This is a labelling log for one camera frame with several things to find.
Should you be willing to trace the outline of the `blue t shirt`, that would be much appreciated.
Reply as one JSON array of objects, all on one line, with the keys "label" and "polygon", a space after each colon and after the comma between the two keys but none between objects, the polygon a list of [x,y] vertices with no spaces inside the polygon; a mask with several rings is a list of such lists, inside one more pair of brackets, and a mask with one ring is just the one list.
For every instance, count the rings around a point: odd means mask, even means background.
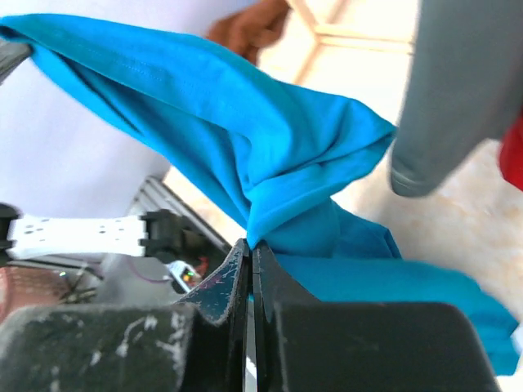
[{"label": "blue t shirt", "polygon": [[391,232],[332,196],[381,161],[394,126],[358,100],[289,85],[188,34],[80,16],[6,16],[59,87],[162,154],[323,301],[439,301],[471,321],[496,374],[517,321],[465,274],[405,261]]}]

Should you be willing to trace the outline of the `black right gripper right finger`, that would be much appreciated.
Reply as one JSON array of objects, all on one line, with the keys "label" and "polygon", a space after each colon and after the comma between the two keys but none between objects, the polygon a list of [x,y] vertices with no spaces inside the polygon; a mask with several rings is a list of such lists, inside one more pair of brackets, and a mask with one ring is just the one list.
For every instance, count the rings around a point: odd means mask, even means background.
[{"label": "black right gripper right finger", "polygon": [[496,391],[471,323],[452,305],[324,302],[253,251],[261,391]]}]

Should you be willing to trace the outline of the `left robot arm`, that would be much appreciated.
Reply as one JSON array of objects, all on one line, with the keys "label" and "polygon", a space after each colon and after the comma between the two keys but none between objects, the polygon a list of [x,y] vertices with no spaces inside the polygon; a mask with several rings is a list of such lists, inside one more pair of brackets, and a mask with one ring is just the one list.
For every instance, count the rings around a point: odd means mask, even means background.
[{"label": "left robot arm", "polygon": [[15,259],[57,253],[141,256],[146,224],[128,209],[168,161],[109,125],[25,60],[1,85],[1,200],[21,215],[3,233]]}]

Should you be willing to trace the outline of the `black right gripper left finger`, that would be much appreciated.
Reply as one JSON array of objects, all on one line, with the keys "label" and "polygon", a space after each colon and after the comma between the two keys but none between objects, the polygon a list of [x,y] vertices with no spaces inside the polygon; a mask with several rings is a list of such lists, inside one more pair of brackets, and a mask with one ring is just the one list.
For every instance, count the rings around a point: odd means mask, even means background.
[{"label": "black right gripper left finger", "polygon": [[250,250],[240,239],[222,264],[178,302],[191,312],[181,391],[243,391]]}]

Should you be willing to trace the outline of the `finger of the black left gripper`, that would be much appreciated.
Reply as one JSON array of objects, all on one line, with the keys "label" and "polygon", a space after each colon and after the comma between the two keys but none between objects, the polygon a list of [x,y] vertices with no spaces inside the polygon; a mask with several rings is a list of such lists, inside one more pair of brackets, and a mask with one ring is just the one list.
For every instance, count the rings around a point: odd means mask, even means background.
[{"label": "finger of the black left gripper", "polygon": [[2,40],[0,42],[0,83],[13,73],[13,71],[32,55],[31,46]]}]

